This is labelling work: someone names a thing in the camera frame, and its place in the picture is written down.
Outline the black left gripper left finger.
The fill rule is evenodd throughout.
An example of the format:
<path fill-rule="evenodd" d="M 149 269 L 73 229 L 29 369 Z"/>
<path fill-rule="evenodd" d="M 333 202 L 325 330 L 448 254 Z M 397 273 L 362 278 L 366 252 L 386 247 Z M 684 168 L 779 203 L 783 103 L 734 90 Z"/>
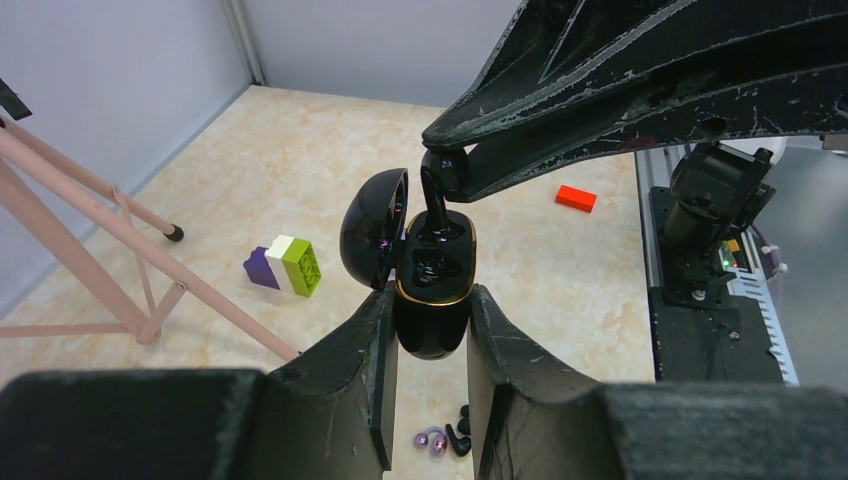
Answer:
<path fill-rule="evenodd" d="M 31 372 L 1 392 L 5 479 L 379 479 L 391 467 L 394 288 L 271 372 Z"/>

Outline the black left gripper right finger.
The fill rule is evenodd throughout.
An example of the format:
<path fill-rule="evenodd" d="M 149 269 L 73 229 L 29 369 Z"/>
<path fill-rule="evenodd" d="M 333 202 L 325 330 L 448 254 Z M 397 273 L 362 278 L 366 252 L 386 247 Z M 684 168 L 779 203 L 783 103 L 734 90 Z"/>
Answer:
<path fill-rule="evenodd" d="M 478 479 L 843 479 L 847 398 L 748 383 L 602 383 L 473 287 L 467 346 Z"/>

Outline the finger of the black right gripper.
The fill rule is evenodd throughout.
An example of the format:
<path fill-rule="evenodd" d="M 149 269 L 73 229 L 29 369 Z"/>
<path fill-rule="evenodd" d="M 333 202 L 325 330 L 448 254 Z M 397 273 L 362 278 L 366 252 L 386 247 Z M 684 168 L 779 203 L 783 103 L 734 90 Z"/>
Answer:
<path fill-rule="evenodd" d="M 524 1 L 422 135 L 470 203 L 599 157 L 847 130 L 843 1 Z"/>

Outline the black earbud charging case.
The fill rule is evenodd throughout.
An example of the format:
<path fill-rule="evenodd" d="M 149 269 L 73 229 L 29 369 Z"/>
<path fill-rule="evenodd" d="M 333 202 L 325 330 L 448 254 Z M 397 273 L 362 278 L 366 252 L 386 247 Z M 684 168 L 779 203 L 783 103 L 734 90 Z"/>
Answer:
<path fill-rule="evenodd" d="M 403 348 L 422 360 L 451 355 L 470 317 L 476 230 L 447 207 L 459 236 L 438 241 L 425 231 L 425 211 L 407 216 L 408 172 L 379 172 L 359 188 L 344 215 L 339 250 L 347 273 L 373 290 L 389 289 Z"/>

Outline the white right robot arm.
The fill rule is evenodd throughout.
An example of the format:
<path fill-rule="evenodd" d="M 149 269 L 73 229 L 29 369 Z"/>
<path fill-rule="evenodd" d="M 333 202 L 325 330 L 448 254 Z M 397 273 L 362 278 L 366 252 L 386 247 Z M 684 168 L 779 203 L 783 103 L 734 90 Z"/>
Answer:
<path fill-rule="evenodd" d="M 594 158 L 689 144 L 665 243 L 701 253 L 764 207 L 731 140 L 847 130 L 843 1 L 525 1 L 422 135 L 470 203 Z"/>

